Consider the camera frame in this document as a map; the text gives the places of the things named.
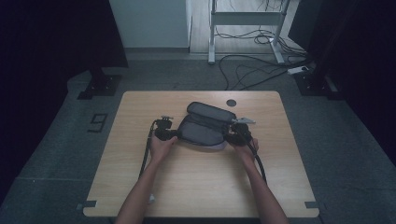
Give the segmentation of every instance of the metal frame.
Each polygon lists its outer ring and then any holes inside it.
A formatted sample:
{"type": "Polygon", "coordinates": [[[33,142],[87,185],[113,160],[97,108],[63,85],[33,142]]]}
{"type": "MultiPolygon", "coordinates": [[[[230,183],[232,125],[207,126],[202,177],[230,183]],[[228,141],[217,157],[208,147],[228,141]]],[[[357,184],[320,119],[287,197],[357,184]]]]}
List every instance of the metal frame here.
{"type": "Polygon", "coordinates": [[[212,2],[210,12],[210,38],[209,59],[210,64],[215,63],[215,29],[217,25],[277,25],[274,38],[270,38],[271,49],[278,63],[285,63],[278,45],[279,35],[285,21],[290,0],[286,0],[279,12],[217,12],[216,1],[212,2]]]}

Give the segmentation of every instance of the black curtain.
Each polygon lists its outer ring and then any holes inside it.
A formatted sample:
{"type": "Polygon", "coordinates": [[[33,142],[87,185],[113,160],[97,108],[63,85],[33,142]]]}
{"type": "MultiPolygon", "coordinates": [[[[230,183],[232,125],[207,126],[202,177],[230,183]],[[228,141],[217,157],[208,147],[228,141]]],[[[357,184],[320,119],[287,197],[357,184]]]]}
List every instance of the black curtain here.
{"type": "Polygon", "coordinates": [[[108,0],[0,2],[0,202],[90,67],[127,67],[108,0]]]}

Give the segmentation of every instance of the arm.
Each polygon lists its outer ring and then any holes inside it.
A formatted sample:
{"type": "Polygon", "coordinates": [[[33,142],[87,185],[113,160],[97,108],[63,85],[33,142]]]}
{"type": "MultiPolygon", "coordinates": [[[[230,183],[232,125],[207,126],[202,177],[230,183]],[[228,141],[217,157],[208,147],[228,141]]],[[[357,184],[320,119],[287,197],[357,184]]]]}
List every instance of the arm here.
{"type": "Polygon", "coordinates": [[[155,135],[152,135],[150,145],[151,160],[125,199],[117,215],[116,224],[142,223],[149,204],[149,195],[151,194],[155,175],[176,141],[177,137],[173,137],[168,141],[161,141],[155,135]]]}
{"type": "MultiPolygon", "coordinates": [[[[257,139],[253,139],[252,145],[258,149],[257,139]]],[[[266,224],[289,223],[288,218],[283,212],[282,207],[279,205],[279,202],[276,200],[276,197],[268,188],[267,184],[262,179],[260,172],[257,170],[251,150],[248,146],[233,147],[247,172],[256,207],[259,211],[260,221],[266,224]]]]}

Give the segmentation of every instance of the hand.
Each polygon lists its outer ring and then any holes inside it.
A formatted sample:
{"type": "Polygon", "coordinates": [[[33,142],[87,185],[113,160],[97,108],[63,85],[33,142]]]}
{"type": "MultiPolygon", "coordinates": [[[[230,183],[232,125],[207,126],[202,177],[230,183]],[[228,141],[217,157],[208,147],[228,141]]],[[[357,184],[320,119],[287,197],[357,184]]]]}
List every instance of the hand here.
{"type": "MultiPolygon", "coordinates": [[[[253,138],[250,141],[250,144],[256,148],[256,150],[259,150],[259,140],[257,138],[253,138]]],[[[233,144],[230,144],[236,151],[236,154],[238,157],[242,160],[243,163],[246,162],[253,162],[254,163],[254,156],[253,153],[251,152],[250,148],[248,146],[236,146],[233,144]]]]}
{"type": "Polygon", "coordinates": [[[162,162],[169,154],[172,145],[177,141],[177,137],[162,141],[153,133],[151,136],[150,155],[151,160],[156,162],[162,162]]]}

